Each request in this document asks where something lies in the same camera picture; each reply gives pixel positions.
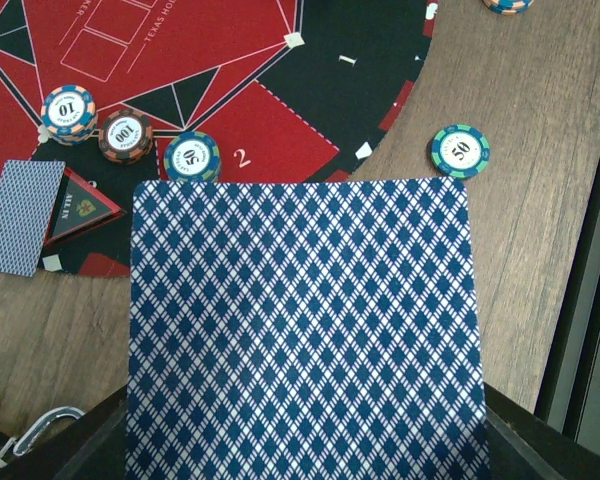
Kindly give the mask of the brown 100 chip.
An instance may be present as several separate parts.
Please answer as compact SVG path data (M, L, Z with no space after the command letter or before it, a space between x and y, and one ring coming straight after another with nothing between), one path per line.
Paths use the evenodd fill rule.
M139 161L153 147L150 117L133 108L116 110L102 123L98 146L111 162L130 165Z

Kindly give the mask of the blue playing card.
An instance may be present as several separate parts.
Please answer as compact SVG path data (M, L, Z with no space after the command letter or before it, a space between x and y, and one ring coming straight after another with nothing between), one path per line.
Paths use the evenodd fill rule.
M0 175L0 272L35 274L60 183L63 161L9 160Z

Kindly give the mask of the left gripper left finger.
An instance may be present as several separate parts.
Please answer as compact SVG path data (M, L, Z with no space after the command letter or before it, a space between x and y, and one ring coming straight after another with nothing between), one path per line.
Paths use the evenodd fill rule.
M0 479L123 479L127 390L122 387L18 457L0 455ZM9 437L0 431L0 451Z

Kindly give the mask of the blue white chip seat three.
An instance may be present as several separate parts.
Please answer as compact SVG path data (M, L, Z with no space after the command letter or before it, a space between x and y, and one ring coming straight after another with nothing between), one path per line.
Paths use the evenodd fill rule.
M98 121L92 94L82 86L63 85L47 95L41 107L39 140L55 140L65 146L85 142Z

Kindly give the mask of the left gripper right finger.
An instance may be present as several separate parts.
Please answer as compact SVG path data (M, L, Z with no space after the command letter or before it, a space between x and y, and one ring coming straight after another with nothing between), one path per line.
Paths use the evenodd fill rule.
M493 479L600 479L600 456L486 384Z

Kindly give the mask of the teal chip stack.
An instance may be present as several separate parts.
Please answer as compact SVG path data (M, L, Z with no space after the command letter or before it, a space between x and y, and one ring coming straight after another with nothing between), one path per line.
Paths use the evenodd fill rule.
M475 127L452 124L440 130L431 141L431 160L442 173L469 179L481 173L490 160L487 137Z

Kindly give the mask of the blue orange chip stack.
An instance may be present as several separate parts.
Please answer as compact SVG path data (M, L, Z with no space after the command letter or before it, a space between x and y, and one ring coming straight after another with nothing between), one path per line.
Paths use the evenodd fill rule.
M483 0L483 3L492 12L501 15L516 15L528 10L534 0Z

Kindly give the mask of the teal chip seat two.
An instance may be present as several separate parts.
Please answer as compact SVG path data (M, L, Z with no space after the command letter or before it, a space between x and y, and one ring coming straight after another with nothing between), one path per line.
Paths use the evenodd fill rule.
M221 173L221 156L216 141L201 131L184 132L167 146L163 165L172 181L216 182Z

